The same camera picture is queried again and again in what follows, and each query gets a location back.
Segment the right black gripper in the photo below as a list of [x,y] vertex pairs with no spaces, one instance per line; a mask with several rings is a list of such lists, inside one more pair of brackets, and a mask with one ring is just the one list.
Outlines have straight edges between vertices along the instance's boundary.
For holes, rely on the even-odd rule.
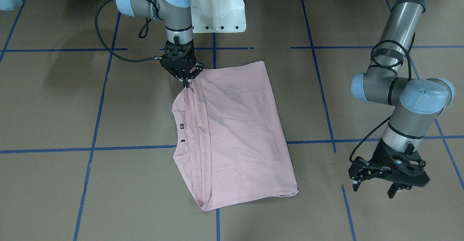
[[182,80],[184,88],[204,69],[204,64],[196,59],[194,41],[183,45],[167,41],[160,63],[168,73]]

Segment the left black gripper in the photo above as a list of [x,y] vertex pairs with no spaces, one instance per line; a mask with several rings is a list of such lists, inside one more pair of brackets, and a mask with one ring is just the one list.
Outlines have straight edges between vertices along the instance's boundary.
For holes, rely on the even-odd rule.
[[424,187],[430,178],[424,170],[426,162],[415,150],[415,145],[409,141],[404,152],[388,146],[383,139],[379,140],[370,160],[360,156],[353,160],[348,174],[353,179],[353,191],[358,191],[361,181],[380,178],[393,182],[387,191],[393,199],[398,191],[412,186]]

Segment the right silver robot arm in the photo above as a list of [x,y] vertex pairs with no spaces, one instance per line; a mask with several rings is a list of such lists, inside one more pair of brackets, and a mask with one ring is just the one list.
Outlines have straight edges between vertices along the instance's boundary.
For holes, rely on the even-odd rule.
[[[162,56],[126,59],[106,45],[99,30],[98,18],[102,9],[112,1],[116,2],[121,14],[145,19],[145,25],[139,32],[140,38],[146,37],[152,21],[164,21],[167,41]],[[161,66],[170,75],[179,79],[185,88],[189,87],[192,80],[204,68],[195,56],[191,0],[106,0],[99,6],[94,22],[99,41],[113,56],[126,62],[159,61]]]

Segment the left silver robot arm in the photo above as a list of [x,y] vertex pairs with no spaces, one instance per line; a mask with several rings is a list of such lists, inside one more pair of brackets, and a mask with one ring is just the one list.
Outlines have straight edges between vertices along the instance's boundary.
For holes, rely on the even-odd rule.
[[370,52],[368,69],[352,80],[353,97],[395,107],[381,122],[386,127],[372,157],[349,157],[354,191],[363,181],[379,178],[392,183],[388,197],[393,198],[397,191],[430,181],[418,148],[433,121],[453,101],[455,88],[443,78],[412,78],[410,51],[427,1],[395,0],[381,39]]

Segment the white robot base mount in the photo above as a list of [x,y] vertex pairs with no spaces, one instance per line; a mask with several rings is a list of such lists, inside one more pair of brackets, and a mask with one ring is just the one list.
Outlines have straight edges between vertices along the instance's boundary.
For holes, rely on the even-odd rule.
[[242,33],[247,29],[244,0],[191,0],[194,33]]

